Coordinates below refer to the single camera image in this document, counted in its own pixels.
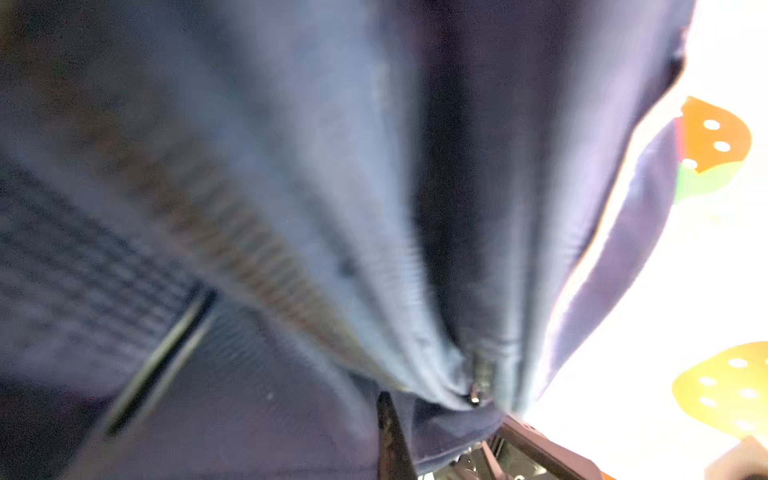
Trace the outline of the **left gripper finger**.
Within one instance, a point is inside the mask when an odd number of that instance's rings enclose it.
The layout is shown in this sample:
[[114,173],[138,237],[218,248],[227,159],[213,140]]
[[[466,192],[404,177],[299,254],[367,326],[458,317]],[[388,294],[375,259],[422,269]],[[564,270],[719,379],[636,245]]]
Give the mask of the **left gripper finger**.
[[382,392],[377,398],[379,427],[379,480],[416,480],[411,460],[392,397]]

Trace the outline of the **navy blue student backpack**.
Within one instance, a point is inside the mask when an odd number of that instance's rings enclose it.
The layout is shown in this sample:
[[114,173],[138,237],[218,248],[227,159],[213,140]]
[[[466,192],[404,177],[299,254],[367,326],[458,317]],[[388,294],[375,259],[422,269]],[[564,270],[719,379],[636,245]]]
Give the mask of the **navy blue student backpack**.
[[528,410],[669,216],[691,1],[5,1],[1,475],[378,479]]

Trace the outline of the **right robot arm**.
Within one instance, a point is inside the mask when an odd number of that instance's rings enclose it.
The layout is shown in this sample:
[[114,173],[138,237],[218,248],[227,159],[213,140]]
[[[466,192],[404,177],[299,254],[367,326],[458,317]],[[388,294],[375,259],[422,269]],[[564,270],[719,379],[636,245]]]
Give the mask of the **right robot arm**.
[[592,460],[547,438],[529,423],[507,417],[487,438],[439,460],[420,479],[605,480]]

